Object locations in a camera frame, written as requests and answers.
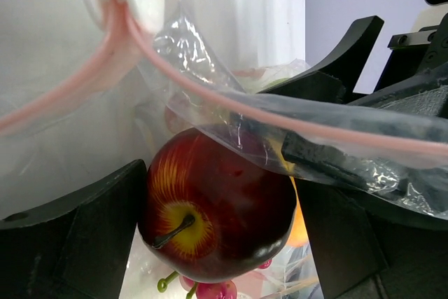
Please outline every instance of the green stem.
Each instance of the green stem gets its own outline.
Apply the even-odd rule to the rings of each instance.
[[[187,296],[185,297],[185,299],[191,299],[193,298],[193,296],[196,294],[196,290],[197,290],[197,285],[199,283],[195,282],[195,285],[191,288],[190,292],[187,293]]]
[[[171,283],[175,278],[179,276],[179,273],[174,271],[167,278],[161,278],[157,283],[157,290],[161,293],[164,293],[168,289],[169,283]]]
[[[185,216],[183,218],[183,221],[182,221],[182,223],[180,224],[179,227],[177,227],[173,231],[167,233],[166,235],[155,237],[153,243],[151,244],[151,246],[154,249],[161,249],[161,248],[163,248],[163,246],[166,243],[168,243],[170,240],[172,240],[174,236],[179,234],[182,230],[185,230],[186,228],[192,226],[195,221],[196,221],[196,219],[195,219],[195,217],[193,215]]]

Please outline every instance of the apple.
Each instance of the apple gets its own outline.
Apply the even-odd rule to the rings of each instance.
[[[251,156],[268,143],[227,125],[213,134]],[[198,283],[221,283],[277,255],[296,208],[289,177],[263,169],[195,128],[173,137],[148,169],[138,227],[148,248]]]

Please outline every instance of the screw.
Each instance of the screw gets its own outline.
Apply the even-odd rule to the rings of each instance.
[[[402,44],[404,44],[407,41],[407,35],[402,35],[399,39],[398,39],[398,45],[401,46]]]
[[[428,42],[431,42],[432,40],[434,40],[434,36],[435,36],[435,32],[429,34],[428,35]]]
[[[436,56],[437,56],[437,52],[435,52],[435,51],[428,53],[428,55],[425,58],[425,62],[429,63],[429,62],[433,61],[434,57],[436,57]]]

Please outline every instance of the artificial apple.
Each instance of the artificial apple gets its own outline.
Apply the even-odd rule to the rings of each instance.
[[[228,126],[245,153],[266,156],[268,143]],[[176,135],[154,157],[139,231],[149,249],[199,283],[252,271],[288,240],[296,207],[289,177],[267,171],[195,128]]]

